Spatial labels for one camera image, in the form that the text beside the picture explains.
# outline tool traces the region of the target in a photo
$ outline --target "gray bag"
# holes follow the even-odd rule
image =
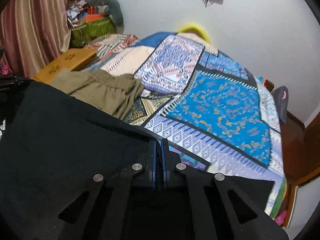
[[[279,87],[271,92],[276,104],[277,113],[280,123],[287,123],[287,107],[289,101],[288,88],[285,86]]]

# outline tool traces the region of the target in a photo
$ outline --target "striped curtain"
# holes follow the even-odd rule
[[[15,75],[32,78],[68,50],[68,0],[10,0],[0,14],[1,59]]]

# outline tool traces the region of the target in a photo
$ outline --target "triangular cutout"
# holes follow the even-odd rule
[[[228,190],[228,196],[240,224],[257,218],[257,214],[239,197],[234,190]]]
[[[89,191],[83,192],[79,197],[76,198],[70,205],[68,205],[59,215],[58,218],[70,223],[75,224],[77,219],[89,197]]]

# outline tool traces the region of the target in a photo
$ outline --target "yellow round object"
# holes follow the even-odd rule
[[[199,24],[188,23],[188,24],[184,25],[183,27],[181,27],[178,30],[178,33],[194,33],[194,34],[198,35],[200,38],[204,39],[206,42],[211,44],[211,40],[210,40],[210,37],[209,37],[207,31]]]

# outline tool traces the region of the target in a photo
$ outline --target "baseboard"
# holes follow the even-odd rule
[[[304,126],[304,123],[301,122],[297,117],[295,117],[289,111],[287,111],[287,117],[290,118],[292,121],[294,121],[297,125],[299,125],[301,127],[302,131],[304,131],[306,129],[306,127]]]

